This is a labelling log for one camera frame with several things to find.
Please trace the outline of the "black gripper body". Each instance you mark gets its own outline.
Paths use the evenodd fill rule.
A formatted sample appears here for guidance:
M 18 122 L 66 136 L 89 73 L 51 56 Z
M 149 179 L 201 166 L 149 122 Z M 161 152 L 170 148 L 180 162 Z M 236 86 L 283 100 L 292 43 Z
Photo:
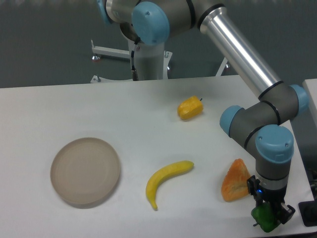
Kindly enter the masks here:
M 273 211 L 281 210 L 282 203 L 285 203 L 284 197 L 286 194 L 287 186 L 284 186 L 281 189 L 267 189 L 260 186 L 257 189 L 257 193 L 260 196 L 257 206 L 262 205 L 264 202 L 269 203 Z

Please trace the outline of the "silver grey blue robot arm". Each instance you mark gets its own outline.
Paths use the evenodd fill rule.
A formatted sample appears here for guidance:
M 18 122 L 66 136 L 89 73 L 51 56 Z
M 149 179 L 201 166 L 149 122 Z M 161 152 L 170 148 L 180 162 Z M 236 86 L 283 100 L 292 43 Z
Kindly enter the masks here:
M 295 209 L 285 204 L 294 154 L 293 134 L 282 124 L 308 108 L 306 91 L 286 85 L 243 37 L 219 0 L 99 0 L 104 23 L 118 23 L 124 36 L 150 51 L 136 55 L 130 48 L 132 79 L 163 79 L 163 46 L 170 38 L 198 28 L 258 98 L 244 109 L 231 106 L 220 117 L 220 127 L 256 160 L 255 176 L 246 181 L 256 206 L 252 216 L 274 225 L 287 223 Z

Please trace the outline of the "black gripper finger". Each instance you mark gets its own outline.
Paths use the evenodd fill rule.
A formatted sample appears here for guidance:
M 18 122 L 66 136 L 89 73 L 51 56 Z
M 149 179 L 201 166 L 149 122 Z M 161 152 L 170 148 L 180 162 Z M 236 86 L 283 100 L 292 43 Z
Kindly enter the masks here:
M 253 196 L 256 206 L 260 206 L 263 203 L 263 192 L 260 189 L 260 180 L 255 175 L 247 179 L 248 193 Z
M 295 208 L 285 203 L 276 203 L 273 206 L 275 219 L 280 224 L 286 224 L 294 215 Z

